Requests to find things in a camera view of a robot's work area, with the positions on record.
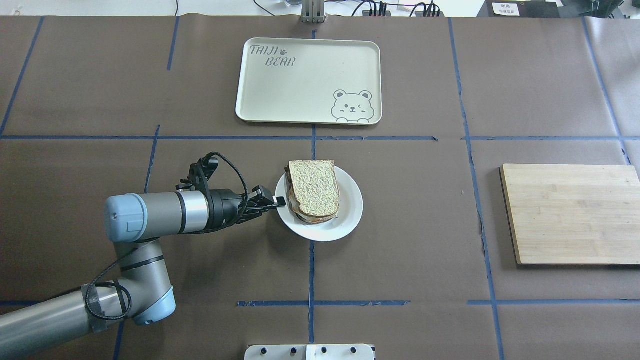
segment bear illustration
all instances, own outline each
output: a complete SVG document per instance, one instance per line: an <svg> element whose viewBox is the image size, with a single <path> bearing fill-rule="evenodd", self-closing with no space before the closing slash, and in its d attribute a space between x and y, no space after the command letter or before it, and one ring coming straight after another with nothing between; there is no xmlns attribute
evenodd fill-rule
<svg viewBox="0 0 640 360"><path fill-rule="evenodd" d="M359 122L366 120L369 122L373 118L375 111L371 106L371 93L367 90L359 94L347 94L344 90L337 90L333 93L335 104L331 109L331 114L337 121Z"/></svg>

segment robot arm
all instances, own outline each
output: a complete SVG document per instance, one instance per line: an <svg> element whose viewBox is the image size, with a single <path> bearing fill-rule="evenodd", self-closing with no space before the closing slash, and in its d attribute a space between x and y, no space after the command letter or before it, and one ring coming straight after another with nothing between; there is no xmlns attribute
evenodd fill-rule
<svg viewBox="0 0 640 360"><path fill-rule="evenodd" d="M237 172L244 194L211 190L208 181L219 156ZM222 230L285 205L262 186L248 193L231 162L212 152L191 164L177 192L119 195L107 200L108 238L118 261L80 290L0 316L0 359L13 359L106 330L126 318L136 325L158 322L175 311L173 286L164 263L160 236ZM122 274L112 282L98 280L115 265Z"/></svg>

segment sandwich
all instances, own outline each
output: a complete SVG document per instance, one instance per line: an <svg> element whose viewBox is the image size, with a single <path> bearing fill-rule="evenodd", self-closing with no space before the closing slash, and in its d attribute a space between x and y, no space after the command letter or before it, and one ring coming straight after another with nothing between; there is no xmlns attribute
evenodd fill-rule
<svg viewBox="0 0 640 360"><path fill-rule="evenodd" d="M340 190L333 160L296 160L285 167L289 207L300 220L321 224L335 218Z"/></svg>

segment bamboo board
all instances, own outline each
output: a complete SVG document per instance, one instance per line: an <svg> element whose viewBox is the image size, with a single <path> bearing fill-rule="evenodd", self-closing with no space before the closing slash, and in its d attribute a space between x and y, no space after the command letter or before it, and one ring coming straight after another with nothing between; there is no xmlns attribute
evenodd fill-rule
<svg viewBox="0 0 640 360"><path fill-rule="evenodd" d="M504 164L518 264L639 264L640 181L632 166Z"/></svg>

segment blue tape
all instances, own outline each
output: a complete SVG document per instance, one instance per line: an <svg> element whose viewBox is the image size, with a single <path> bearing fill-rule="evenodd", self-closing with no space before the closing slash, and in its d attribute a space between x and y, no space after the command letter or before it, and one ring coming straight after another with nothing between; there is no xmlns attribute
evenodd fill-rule
<svg viewBox="0 0 640 360"><path fill-rule="evenodd" d="M311 160L316 160L316 125L311 125Z"/></svg>
<svg viewBox="0 0 640 360"><path fill-rule="evenodd" d="M36 33L33 34L33 39L31 40L31 46L29 46L27 57L24 59L24 63L22 64L22 70L20 70L18 81L16 81L15 83L15 88L13 88L13 94L11 95L11 99L9 100L9 105L6 107L6 112L4 113L4 119L2 120L2 125L0 126L0 139L2 139L2 134L4 133L4 129L6 128L6 123L9 121L9 116L11 115L11 109L13 108L13 102L15 101L15 98L18 95L18 90L20 90L20 84L22 83L22 78L24 77L24 73L27 70L27 65L29 65L29 59L31 59L33 48L36 46L36 41L38 41L38 35L40 35L40 30L42 29L43 23L44 23L44 16L41 16L40 22L38 22L38 27L36 28Z"/></svg>
<svg viewBox="0 0 640 360"><path fill-rule="evenodd" d="M300 301L287 301L287 300L277 300L277 301L239 301L237 303L238 307L262 307L262 306L308 306L308 300L300 300Z"/></svg>
<svg viewBox="0 0 640 360"><path fill-rule="evenodd" d="M540 299L540 300L498 300L498 305L640 305L640 299ZM470 306L490 306L490 300L469 300Z"/></svg>
<svg viewBox="0 0 640 360"><path fill-rule="evenodd" d="M609 114L611 115L611 119L613 120L613 127L615 128L616 134L618 135L618 139L620 140L620 146L622 147L622 152L625 157L625 161L627 162L627 165L631 165L631 160L629 159L627 147L625 146L624 140L622 140L622 132L620 131L620 126L618 125L618 118L616 117L616 114L613 111L613 106L611 106L611 99L609 98L609 92L607 91L607 87L604 85L604 80L602 79L602 73L600 72L600 66L598 65L596 54L593 52L593 46L591 45L591 36L589 35L587 21L584 17L582 18L582 27L584 28L584 36L587 38L587 48L589 48L591 61L593 61L593 66L596 68L596 75L598 76L598 82L600 83L600 88L602 89L602 93L604 94L604 99L605 99L605 102L607 103L607 109L609 110Z"/></svg>
<svg viewBox="0 0 640 360"><path fill-rule="evenodd" d="M5 140L153 140L153 136L8 135Z"/></svg>
<svg viewBox="0 0 640 360"><path fill-rule="evenodd" d="M435 136L318 136L318 140L332 141L332 140L418 140L418 141L439 141Z"/></svg>
<svg viewBox="0 0 640 360"><path fill-rule="evenodd" d="M410 300L320 300L314 306L405 306ZM309 306L309 300L239 301L238 307Z"/></svg>
<svg viewBox="0 0 640 360"><path fill-rule="evenodd" d="M309 240L309 343L315 342L314 306L316 305L316 242Z"/></svg>
<svg viewBox="0 0 640 360"><path fill-rule="evenodd" d="M449 36L451 38L451 51L453 53L453 64L456 69L456 82L458 84L458 95L460 98L460 111L462 112L462 119L464 120L465 127L465 140L467 143L467 152L469 158L469 167L471 169L471 178L474 184L474 196L476 198L476 211L478 213L478 218L480 219L480 228L481 228L481 237L483 243L484 250L484 265L486 267L486 277L489 283L489 294L491 296L492 302L492 311L493 311L493 325L495 327L495 337L498 345L498 355L500 360L504 360L504 348L502 346L502 333L500 331L500 319L498 316L498 304L495 300L495 289L493 287L493 275L491 271L491 259L489 258L489 246L487 246L486 242L486 231L484 229L484 219L482 212L482 204L480 203L480 191L478 189L478 182L476 176L476 165L474 164L473 159L473 150L471 148L471 134L469 132L469 124L467 121L467 111L465 109L465 104L462 100L462 80L460 78L460 66L458 65L458 54L456 52L456 41L453 34L453 23L451 18L447 18L449 21Z"/></svg>
<svg viewBox="0 0 640 360"><path fill-rule="evenodd" d="M316 306L405 306L409 300L371 300L371 301L316 301Z"/></svg>
<svg viewBox="0 0 640 360"><path fill-rule="evenodd" d="M171 51L169 52L169 61L166 63L166 70L171 71L171 65L173 63L173 52L175 51L175 39L178 37L178 25L180 24L180 17L175 18L175 25L173 27L173 40L171 40Z"/></svg>
<svg viewBox="0 0 640 360"><path fill-rule="evenodd" d="M619 141L614 136L471 136L472 141Z"/></svg>
<svg viewBox="0 0 640 360"><path fill-rule="evenodd" d="M149 179L151 178L151 168L154 167L154 158L156 157L156 146L158 145L158 134L160 133L160 125L156 128L154 135L154 144L151 146L151 157L149 157L149 168L147 169L147 179L145 181L145 193L149 193Z"/></svg>
<svg viewBox="0 0 640 360"><path fill-rule="evenodd" d="M220 136L179 136L164 135L159 137L160 140L312 140L311 136L239 136L239 135L220 135Z"/></svg>
<svg viewBox="0 0 640 360"><path fill-rule="evenodd" d="M113 360L120 357L120 345L122 344L122 334L124 333L124 321L118 326L118 336L116 337L116 347L113 349Z"/></svg>

